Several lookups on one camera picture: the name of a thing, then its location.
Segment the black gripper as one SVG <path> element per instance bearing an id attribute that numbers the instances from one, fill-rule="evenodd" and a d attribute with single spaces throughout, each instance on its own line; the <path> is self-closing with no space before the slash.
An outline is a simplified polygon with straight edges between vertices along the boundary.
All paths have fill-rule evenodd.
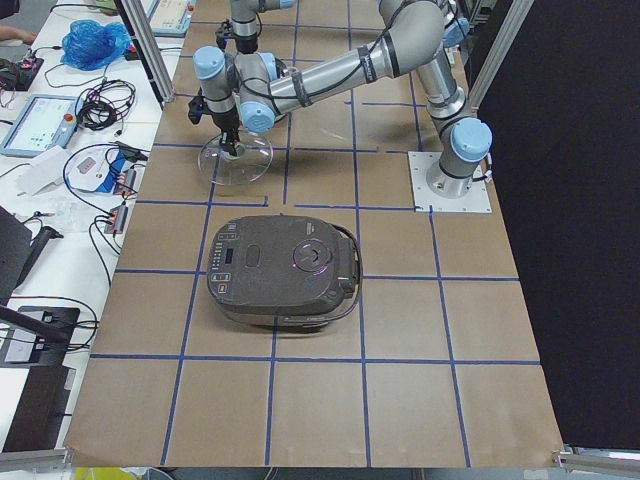
<path id="1" fill-rule="evenodd" d="M 239 143 L 239 115 L 236 107 L 226 112 L 213 112 L 211 114 L 214 124 L 222 131 L 220 135 L 220 148 L 222 151 L 228 150 L 229 133 L 229 153 L 237 155 L 237 145 Z"/>

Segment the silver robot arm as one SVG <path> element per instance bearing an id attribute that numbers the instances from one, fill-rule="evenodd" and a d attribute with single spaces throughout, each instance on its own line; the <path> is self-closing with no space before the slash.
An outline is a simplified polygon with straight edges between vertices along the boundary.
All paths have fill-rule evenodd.
<path id="1" fill-rule="evenodd" d="M 381 1 L 384 28 L 376 38 L 306 70 L 288 67 L 258 49 L 258 16 L 290 7 L 288 1 L 234 1 L 232 17 L 213 46 L 193 55 L 200 83 L 188 116 L 198 124 L 212 118 L 218 136 L 201 149 L 197 165 L 213 184 L 251 183 L 269 168 L 273 153 L 264 135 L 299 108 L 382 78 L 410 72 L 427 95 L 427 111 L 443 151 L 428 168 L 426 184 L 444 198 L 460 198 L 479 177 L 475 171 L 490 150 L 489 126 L 471 115 L 446 55 L 469 32 L 452 1 Z"/>
<path id="2" fill-rule="evenodd" d="M 258 25 L 259 13 L 291 8 L 294 1 L 231 1 L 231 30 L 236 50 L 248 54 L 236 66 L 239 86 L 239 117 L 246 130 L 252 133 L 265 133 L 275 123 L 276 111 L 268 99 L 249 92 L 242 86 L 244 81 L 249 88 L 269 94 L 269 84 L 279 78 L 277 60 L 271 53 L 258 53 L 258 37 L 261 27 Z"/>

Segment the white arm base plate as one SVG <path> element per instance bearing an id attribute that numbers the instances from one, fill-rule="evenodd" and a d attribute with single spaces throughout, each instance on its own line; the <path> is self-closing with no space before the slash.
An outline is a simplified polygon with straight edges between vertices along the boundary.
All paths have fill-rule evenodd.
<path id="1" fill-rule="evenodd" d="M 467 179 L 449 177 L 441 169 L 440 152 L 408 154 L 414 209 L 422 213 L 491 214 L 485 180 L 475 181 L 482 171 L 477 166 Z"/>

